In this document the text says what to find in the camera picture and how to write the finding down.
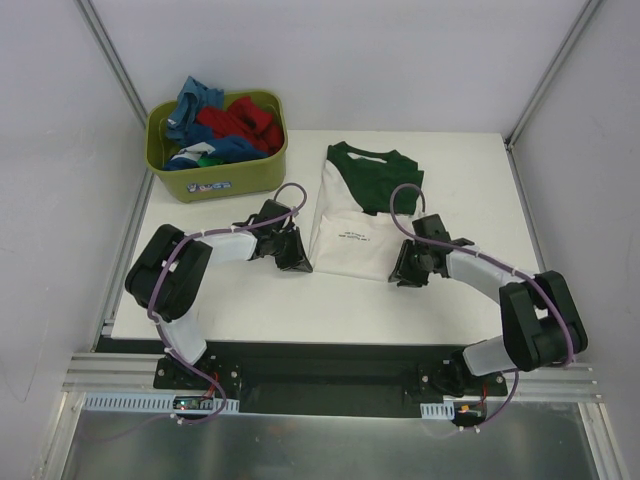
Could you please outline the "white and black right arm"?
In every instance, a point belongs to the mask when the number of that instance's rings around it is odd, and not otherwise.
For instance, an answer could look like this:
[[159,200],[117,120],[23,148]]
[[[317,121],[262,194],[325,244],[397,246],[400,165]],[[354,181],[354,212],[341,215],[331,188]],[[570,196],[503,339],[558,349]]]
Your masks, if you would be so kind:
[[585,351],[588,336],[566,279],[557,271],[527,273],[491,256],[473,242],[452,239],[441,217],[412,222],[390,274],[397,286],[420,288],[432,275],[472,287],[500,309],[502,333],[469,345],[450,369],[461,394],[481,388],[486,375],[566,366]]

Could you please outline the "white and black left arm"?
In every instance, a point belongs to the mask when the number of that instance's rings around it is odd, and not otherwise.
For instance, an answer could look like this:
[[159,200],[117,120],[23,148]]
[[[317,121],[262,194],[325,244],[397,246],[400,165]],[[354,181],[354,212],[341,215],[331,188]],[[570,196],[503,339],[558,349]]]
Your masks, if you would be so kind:
[[205,273],[220,264],[266,256],[282,271],[311,273],[294,222],[298,212],[269,199],[246,221],[223,229],[188,235],[164,224],[134,262],[125,290],[146,311],[166,353],[180,361],[176,375],[188,388],[202,388],[211,377],[212,367],[202,358],[207,343],[194,311]]

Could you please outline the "white green-sleeved Charlie Brown shirt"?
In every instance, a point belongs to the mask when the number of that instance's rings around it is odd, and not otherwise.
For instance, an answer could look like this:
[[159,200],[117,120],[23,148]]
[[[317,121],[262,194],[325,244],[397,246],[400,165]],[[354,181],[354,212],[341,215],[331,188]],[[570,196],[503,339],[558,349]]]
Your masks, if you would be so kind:
[[310,240],[315,271],[384,282],[416,212],[424,171],[396,150],[371,152],[342,141],[327,147]]

